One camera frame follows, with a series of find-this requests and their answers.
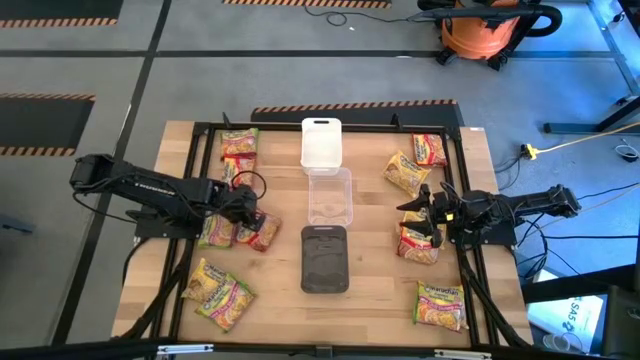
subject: yellow food package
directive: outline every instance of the yellow food package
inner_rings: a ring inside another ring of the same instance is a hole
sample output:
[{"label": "yellow food package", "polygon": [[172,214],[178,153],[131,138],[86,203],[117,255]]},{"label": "yellow food package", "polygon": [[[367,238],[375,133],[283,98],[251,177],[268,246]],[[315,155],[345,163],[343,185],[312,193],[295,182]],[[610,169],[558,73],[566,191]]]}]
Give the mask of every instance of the yellow food package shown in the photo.
[{"label": "yellow food package", "polygon": [[238,226],[236,241],[239,243],[247,243],[258,251],[267,251],[269,245],[271,245],[271,241],[273,241],[273,238],[280,228],[280,224],[282,224],[282,220],[270,214],[264,215],[264,223],[258,232],[249,230],[243,226]]},{"label": "yellow food package", "polygon": [[440,135],[413,134],[413,150],[418,165],[447,166]]},{"label": "yellow food package", "polygon": [[215,214],[204,220],[199,246],[231,247],[235,225],[226,218]]},{"label": "yellow food package", "polygon": [[222,155],[251,157],[258,150],[258,129],[226,130],[222,132]]},{"label": "yellow food package", "polygon": [[412,197],[418,196],[420,185],[430,170],[423,169],[411,161],[402,151],[398,151],[384,169],[382,175],[392,183],[404,189]]},{"label": "yellow food package", "polygon": [[418,281],[413,323],[430,324],[460,332],[468,329],[462,286],[433,287]]},{"label": "yellow food package", "polygon": [[225,157],[224,170],[222,171],[222,181],[234,187],[240,184],[251,186],[251,183],[253,182],[252,173],[245,173],[238,177],[236,177],[236,175],[238,175],[241,171],[253,170],[253,166],[255,165],[255,163],[255,158],[245,158],[239,156]]},{"label": "yellow food package", "polygon": [[182,297],[203,303],[224,282],[226,276],[226,272],[209,264],[205,259],[200,259],[198,267],[189,278],[187,288],[182,292]]},{"label": "yellow food package", "polygon": [[227,274],[225,281],[209,299],[196,309],[196,313],[213,320],[227,332],[231,330],[255,295],[249,287]]},{"label": "yellow food package", "polygon": [[[427,218],[425,209],[420,212],[407,211],[404,213],[403,222],[422,221]],[[442,236],[445,236],[446,225],[438,224]],[[417,261],[423,264],[433,264],[438,260],[438,252],[444,249],[444,243],[439,248],[431,245],[431,236],[408,229],[400,228],[400,241],[398,241],[397,254],[405,259]]]}]

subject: black robotic arm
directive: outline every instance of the black robotic arm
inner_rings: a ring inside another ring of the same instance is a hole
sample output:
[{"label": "black robotic arm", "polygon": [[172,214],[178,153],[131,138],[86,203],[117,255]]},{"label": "black robotic arm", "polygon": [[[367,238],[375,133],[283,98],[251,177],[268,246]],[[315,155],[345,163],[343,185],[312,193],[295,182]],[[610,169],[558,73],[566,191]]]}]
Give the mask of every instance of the black robotic arm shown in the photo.
[{"label": "black robotic arm", "polygon": [[69,183],[75,194],[110,193],[142,204],[140,211],[127,211],[138,223],[136,236],[195,237],[210,214],[254,231],[264,222],[256,212],[258,197],[249,186],[232,188],[207,178],[179,179],[106,154],[76,159]]}]

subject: floor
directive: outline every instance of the floor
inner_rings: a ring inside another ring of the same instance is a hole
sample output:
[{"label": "floor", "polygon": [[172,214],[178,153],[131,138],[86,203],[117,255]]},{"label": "floor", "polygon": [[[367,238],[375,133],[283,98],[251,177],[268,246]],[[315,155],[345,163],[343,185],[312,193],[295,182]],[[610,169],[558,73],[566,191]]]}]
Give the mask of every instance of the floor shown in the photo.
[{"label": "floor", "polygon": [[[396,3],[391,10],[370,13],[395,18],[416,11],[412,1]],[[561,29],[547,38],[526,39],[519,51],[608,51],[586,4],[554,4],[564,15]],[[120,22],[112,28],[1,29],[0,50],[146,50],[161,5],[162,0],[126,0]],[[617,4],[599,1],[597,5],[606,18],[605,10]],[[624,53],[627,43],[637,37],[621,31],[624,23],[614,25],[611,33]],[[438,50],[439,44],[431,24],[350,18],[348,25],[333,27],[297,7],[222,5],[211,0],[173,1],[159,43],[161,53],[264,49]],[[626,56],[631,80],[637,79],[640,69],[638,57],[632,55]],[[166,120],[218,121],[225,111],[233,121],[248,121],[254,107],[277,104],[455,98],[468,126],[487,129],[494,164],[500,164],[521,143],[543,148],[576,138],[545,135],[541,132],[544,122],[598,121],[630,92],[629,77],[623,77],[612,58],[517,58],[496,73],[471,61],[443,68],[432,58],[230,56],[156,59],[125,159],[152,167]],[[77,155],[112,153],[142,66],[139,57],[0,57],[0,93],[95,94],[97,102]],[[600,138],[523,163],[518,181],[504,193],[516,195],[564,184],[581,196],[635,182],[640,177],[639,163],[624,162],[613,152],[620,139]],[[640,147],[639,138],[626,139]],[[46,344],[55,329],[90,218],[71,200],[67,181],[72,168],[72,158],[0,158],[0,213],[37,226],[31,236],[0,232],[0,348]],[[498,180],[509,181],[507,174]],[[595,205],[610,195],[587,199],[582,205]],[[546,232],[637,234],[639,204],[636,191]],[[114,199],[109,212],[122,214],[133,207]],[[70,342],[109,337],[132,233],[127,224],[105,222]],[[576,270],[588,272],[632,263],[636,243],[550,240],[550,247]],[[539,240],[531,237],[518,250],[518,257],[540,250]],[[571,273],[555,257],[550,257],[548,267],[556,273]]]}]

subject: vacuum hose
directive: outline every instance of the vacuum hose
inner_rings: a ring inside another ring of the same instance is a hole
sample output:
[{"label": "vacuum hose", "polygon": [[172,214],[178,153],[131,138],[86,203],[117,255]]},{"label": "vacuum hose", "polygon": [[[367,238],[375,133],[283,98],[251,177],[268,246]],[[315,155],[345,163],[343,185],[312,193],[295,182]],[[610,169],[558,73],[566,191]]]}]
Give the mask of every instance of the vacuum hose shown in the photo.
[{"label": "vacuum hose", "polygon": [[529,4],[516,7],[474,7],[474,8],[439,8],[423,11],[408,18],[414,21],[419,18],[451,19],[480,18],[483,20],[507,21],[516,17],[541,16],[551,20],[544,28],[531,29],[528,37],[543,37],[553,34],[562,24],[562,13],[553,6]]},{"label": "vacuum hose", "polygon": [[527,33],[527,37],[543,37],[551,35],[562,25],[562,13],[553,6],[547,5],[529,5],[535,12],[534,15],[540,15],[551,20],[547,27],[541,29],[531,29]]}]

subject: shop vacuum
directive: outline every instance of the shop vacuum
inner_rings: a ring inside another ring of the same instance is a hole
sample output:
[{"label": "shop vacuum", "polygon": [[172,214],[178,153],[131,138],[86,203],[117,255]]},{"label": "shop vacuum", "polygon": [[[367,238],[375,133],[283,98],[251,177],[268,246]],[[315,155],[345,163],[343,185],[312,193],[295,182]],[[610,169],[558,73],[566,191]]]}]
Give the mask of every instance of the shop vacuum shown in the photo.
[{"label": "shop vacuum", "polygon": [[[456,57],[486,60],[500,70],[509,54],[524,37],[553,34],[562,24],[562,13],[536,0],[418,0],[421,13],[411,20],[435,19],[442,30],[442,50],[436,57],[441,65]],[[540,17],[550,20],[544,28],[532,28]]]}]

